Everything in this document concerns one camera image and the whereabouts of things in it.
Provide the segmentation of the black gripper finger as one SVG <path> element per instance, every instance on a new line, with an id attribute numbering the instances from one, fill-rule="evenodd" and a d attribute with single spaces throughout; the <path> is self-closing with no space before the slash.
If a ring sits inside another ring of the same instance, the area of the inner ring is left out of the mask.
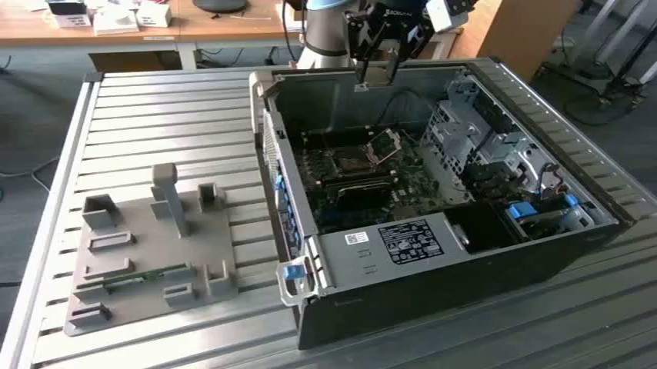
<path id="1" fill-rule="evenodd" d="M 434 34 L 433 23 L 419 21 L 417 24 L 401 24 L 394 33 L 394 43 L 389 51 L 386 77 L 393 83 L 401 63 L 409 58 L 417 58 Z"/>
<path id="2" fill-rule="evenodd" d="M 374 54 L 381 20 L 375 13 L 345 13 L 346 45 L 349 57 L 355 60 L 358 84 L 365 83 L 366 71 Z"/>

